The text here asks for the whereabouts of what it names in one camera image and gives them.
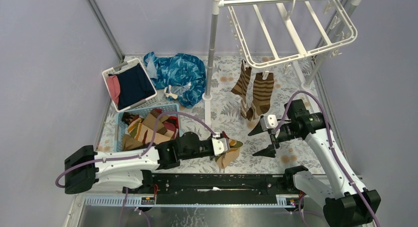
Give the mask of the red cuff multicolour sock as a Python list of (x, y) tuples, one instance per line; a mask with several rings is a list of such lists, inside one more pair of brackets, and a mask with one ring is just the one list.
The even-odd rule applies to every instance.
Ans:
[(243, 146), (243, 143), (241, 141), (231, 139), (224, 131), (221, 134), (223, 137), (227, 138), (230, 149), (228, 152), (215, 157), (215, 162), (220, 169), (225, 169), (231, 162), (235, 161), (239, 157), (240, 149)]

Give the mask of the brown striped sock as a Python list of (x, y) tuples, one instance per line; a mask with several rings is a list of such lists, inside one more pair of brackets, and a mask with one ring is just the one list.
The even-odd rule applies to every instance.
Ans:
[(263, 73), (256, 73), (253, 82), (253, 100), (246, 113), (246, 118), (249, 121), (255, 120), (269, 111), (274, 83), (273, 73), (268, 73), (266, 79), (263, 78)]
[(251, 79), (251, 71), (252, 71), (252, 67), (250, 67), (245, 60), (241, 60), (240, 76), (235, 86), (231, 89), (231, 92), (233, 94), (241, 97), (240, 114), (245, 119), (246, 119), (246, 114), (247, 114), (246, 98), (247, 98), (248, 86), (249, 86), (250, 79)]

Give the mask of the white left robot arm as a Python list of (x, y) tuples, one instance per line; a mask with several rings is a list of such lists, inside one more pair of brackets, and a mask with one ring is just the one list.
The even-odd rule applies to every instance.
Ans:
[(174, 140), (126, 152), (98, 152), (92, 145), (78, 149), (64, 161), (65, 170), (55, 184), (68, 195), (137, 189), (147, 193), (154, 184), (152, 173), (178, 167), (182, 160), (222, 155), (230, 150), (224, 133), (201, 140), (186, 132)]

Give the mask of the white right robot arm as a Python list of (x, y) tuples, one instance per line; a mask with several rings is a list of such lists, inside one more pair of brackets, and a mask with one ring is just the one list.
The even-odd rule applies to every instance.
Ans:
[(285, 109), (288, 123), (275, 115), (261, 116), (248, 134), (266, 132), (271, 140), (267, 148), (254, 155), (273, 157), (282, 142), (303, 139), (318, 158), (329, 185), (300, 165), (285, 170), (284, 190), (308, 195), (322, 207), (331, 227), (355, 227), (373, 222), (381, 197), (376, 190), (369, 190), (351, 169), (335, 142), (327, 118), (321, 112), (310, 113), (301, 99), (285, 104)]

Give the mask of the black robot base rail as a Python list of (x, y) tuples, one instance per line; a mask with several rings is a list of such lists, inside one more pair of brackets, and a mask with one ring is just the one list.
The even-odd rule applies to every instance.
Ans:
[(296, 208), (300, 192), (282, 175), (170, 174), (146, 176), (139, 188), (123, 193), (151, 195), (158, 205), (277, 205)]

